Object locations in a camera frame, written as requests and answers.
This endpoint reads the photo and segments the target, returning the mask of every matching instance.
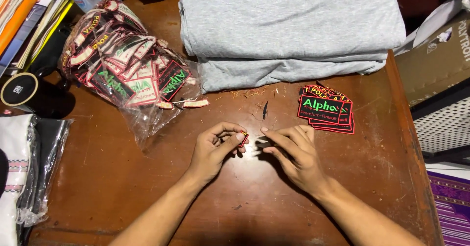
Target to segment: wooden table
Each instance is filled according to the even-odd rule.
[[[182,52],[177,2],[125,1],[151,33]],[[49,219],[34,228],[30,245],[109,243],[179,179],[197,135],[209,126],[239,123],[255,139],[262,126],[306,124],[297,118],[297,99],[298,89],[309,83],[265,86],[262,96],[248,99],[241,93],[209,94],[211,105],[184,111],[145,153],[114,106],[73,87],[77,105],[68,118],[75,122],[50,194]],[[323,83],[354,101],[356,122],[354,135],[316,131],[325,171],[426,245],[444,245],[393,55],[372,75],[336,76]],[[269,115],[259,121],[256,105],[267,100]],[[257,155],[253,142],[201,192],[170,245],[347,245],[316,202],[287,179],[277,160]]]

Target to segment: stack of patches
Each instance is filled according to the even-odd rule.
[[[208,105],[194,101],[191,71],[168,43],[147,35],[139,18],[121,0],[103,0],[87,12],[67,39],[62,72],[125,109],[158,106],[173,109],[178,95],[183,107]]]
[[[315,129],[354,134],[353,102],[344,94],[320,83],[299,91],[297,116]]]

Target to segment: cardboard box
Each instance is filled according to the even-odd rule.
[[[420,46],[395,57],[409,106],[470,78],[470,13],[461,12]],[[447,42],[439,34],[452,33]]]

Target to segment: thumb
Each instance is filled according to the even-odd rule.
[[[245,135],[243,133],[239,132],[235,135],[232,135],[230,138],[228,138],[224,143],[222,143],[217,149],[214,150],[214,153],[217,156],[225,157],[228,153],[230,153],[233,149],[235,149],[238,144],[240,144],[243,139],[245,138]]]
[[[292,167],[291,161],[287,159],[284,154],[282,154],[278,148],[276,147],[266,147],[263,149],[264,153],[271,153],[276,159],[279,160],[283,170],[287,173],[287,170]]]

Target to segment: purple rug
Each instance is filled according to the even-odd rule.
[[[470,181],[430,171],[428,175],[445,245],[470,246]]]

